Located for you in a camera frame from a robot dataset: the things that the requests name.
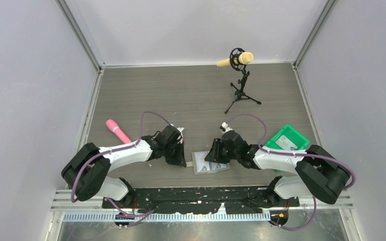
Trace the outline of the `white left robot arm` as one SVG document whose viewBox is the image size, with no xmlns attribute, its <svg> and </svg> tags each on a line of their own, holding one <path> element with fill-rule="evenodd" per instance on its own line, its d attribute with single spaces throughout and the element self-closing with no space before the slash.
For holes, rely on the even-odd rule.
<svg viewBox="0 0 386 241">
<path fill-rule="evenodd" d="M 87 143 L 62 169 L 61 176 L 72 189 L 74 201 L 100 196 L 114 200 L 122 208 L 130 207 L 134 201 L 131 186 L 125 179 L 108 174 L 126 165 L 161 158 L 169 165 L 186 167 L 183 130 L 168 125 L 153 136 L 113 147 Z"/>
</svg>

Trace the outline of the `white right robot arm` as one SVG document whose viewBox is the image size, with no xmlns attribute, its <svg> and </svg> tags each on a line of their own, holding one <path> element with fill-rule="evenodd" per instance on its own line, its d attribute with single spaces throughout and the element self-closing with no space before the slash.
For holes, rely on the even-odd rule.
<svg viewBox="0 0 386 241">
<path fill-rule="evenodd" d="M 214 139 L 205 161 L 227 164 L 232 160 L 247 169 L 291 173 L 290 177 L 276 177 L 270 183 L 267 201 L 273 206 L 300 196 L 313 196 L 321 202 L 334 204 L 347 183 L 353 181 L 352 171 L 318 145 L 306 150 L 278 150 L 248 144 L 237 132 L 229 130 L 221 138 Z"/>
</svg>

